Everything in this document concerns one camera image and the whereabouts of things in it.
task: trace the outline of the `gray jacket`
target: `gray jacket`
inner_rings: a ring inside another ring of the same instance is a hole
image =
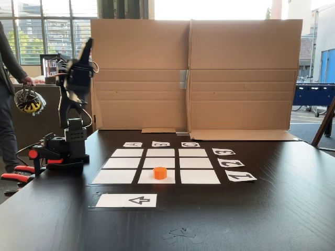
[[[9,46],[8,40],[5,35],[4,27],[0,22],[0,85],[6,85],[8,92],[14,95],[14,88],[9,76],[5,72],[4,64],[11,73],[11,75],[16,78],[19,83],[21,79],[27,76],[27,73],[22,69],[19,63],[16,61],[14,54]]]

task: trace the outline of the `hand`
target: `hand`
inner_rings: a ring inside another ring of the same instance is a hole
[[[24,85],[35,86],[35,82],[29,76],[23,77],[21,81]]]

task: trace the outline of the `yellow helmet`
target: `yellow helmet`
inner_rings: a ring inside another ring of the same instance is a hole
[[[31,113],[33,116],[39,114],[46,105],[40,94],[33,87],[23,86],[14,96],[14,102],[20,111]]]

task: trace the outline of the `person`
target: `person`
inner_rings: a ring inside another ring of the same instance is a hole
[[[0,64],[0,150],[2,152],[6,171],[12,173],[14,168],[20,165],[20,162],[15,156],[17,152],[17,143],[12,123],[12,114],[10,111],[10,105],[15,93],[9,76],[4,69],[4,64],[11,75],[16,78],[19,83],[27,86],[34,86],[35,84],[16,61],[1,22]]]

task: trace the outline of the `tic-tac-toe grid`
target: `tic-tac-toe grid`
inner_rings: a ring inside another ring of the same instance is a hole
[[[164,180],[153,178],[153,168],[159,166],[167,168]],[[102,169],[93,184],[174,184],[177,175],[181,184],[220,184],[200,148],[117,149]]]

